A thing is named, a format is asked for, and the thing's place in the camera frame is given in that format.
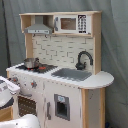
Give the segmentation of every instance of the stovetop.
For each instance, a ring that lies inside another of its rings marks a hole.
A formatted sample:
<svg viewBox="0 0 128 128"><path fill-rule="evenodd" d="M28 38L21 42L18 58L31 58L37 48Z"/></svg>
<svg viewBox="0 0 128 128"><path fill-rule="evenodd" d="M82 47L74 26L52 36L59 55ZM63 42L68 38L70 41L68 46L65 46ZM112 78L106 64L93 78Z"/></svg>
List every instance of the stovetop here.
<svg viewBox="0 0 128 128"><path fill-rule="evenodd" d="M57 66L54 66L54 65L47 65L47 64L39 64L39 67L37 68L33 68L33 69L29 69L29 68L26 68L24 65L21 65L21 66L18 66L16 67L18 69L21 69L21 70L25 70L25 71L29 71L29 72L35 72L35 73L46 73L54 68L57 68Z"/></svg>

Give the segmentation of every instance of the cabinet handle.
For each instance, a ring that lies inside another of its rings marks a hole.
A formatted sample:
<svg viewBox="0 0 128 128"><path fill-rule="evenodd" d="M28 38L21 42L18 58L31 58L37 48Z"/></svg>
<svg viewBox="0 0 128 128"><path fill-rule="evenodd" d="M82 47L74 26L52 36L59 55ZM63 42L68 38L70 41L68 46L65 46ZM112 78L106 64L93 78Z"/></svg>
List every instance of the cabinet handle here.
<svg viewBox="0 0 128 128"><path fill-rule="evenodd" d="M57 25L56 25L56 21L58 21L58 17L56 17L54 19L54 28L55 28L55 31L58 31L58 28L57 28Z"/></svg>
<svg viewBox="0 0 128 128"><path fill-rule="evenodd" d="M32 97L32 94L23 94L22 92L19 93L22 96Z"/></svg>
<svg viewBox="0 0 128 128"><path fill-rule="evenodd" d="M48 120L51 120L51 115L49 114L50 102L47 103L47 117Z"/></svg>

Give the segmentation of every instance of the microwave control panel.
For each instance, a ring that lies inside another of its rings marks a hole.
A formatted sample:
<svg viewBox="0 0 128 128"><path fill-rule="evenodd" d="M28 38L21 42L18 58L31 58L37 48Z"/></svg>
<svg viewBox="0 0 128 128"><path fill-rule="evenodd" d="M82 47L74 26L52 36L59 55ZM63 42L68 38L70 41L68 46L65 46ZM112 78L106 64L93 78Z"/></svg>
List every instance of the microwave control panel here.
<svg viewBox="0 0 128 128"><path fill-rule="evenodd" d="M86 33L86 15L78 15L79 33Z"/></svg>

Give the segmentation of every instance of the microwave door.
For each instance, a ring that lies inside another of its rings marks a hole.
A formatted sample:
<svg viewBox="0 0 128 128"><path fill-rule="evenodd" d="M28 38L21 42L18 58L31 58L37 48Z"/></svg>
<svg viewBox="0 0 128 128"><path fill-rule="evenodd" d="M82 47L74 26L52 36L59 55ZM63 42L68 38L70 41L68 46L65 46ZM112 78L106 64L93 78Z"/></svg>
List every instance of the microwave door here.
<svg viewBox="0 0 128 128"><path fill-rule="evenodd" d="M58 28L56 33L77 33L78 32L78 16L73 15L62 15L56 16L58 20L55 27Z"/></svg>

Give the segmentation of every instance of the utensil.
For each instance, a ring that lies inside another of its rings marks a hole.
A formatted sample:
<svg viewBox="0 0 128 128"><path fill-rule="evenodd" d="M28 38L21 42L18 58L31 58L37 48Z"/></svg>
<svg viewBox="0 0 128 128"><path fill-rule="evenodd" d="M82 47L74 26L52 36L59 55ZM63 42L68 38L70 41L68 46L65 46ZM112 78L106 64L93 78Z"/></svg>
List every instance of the utensil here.
<svg viewBox="0 0 128 128"><path fill-rule="evenodd" d="M26 58L24 60L24 66L26 68L36 68L39 66L39 58Z"/></svg>

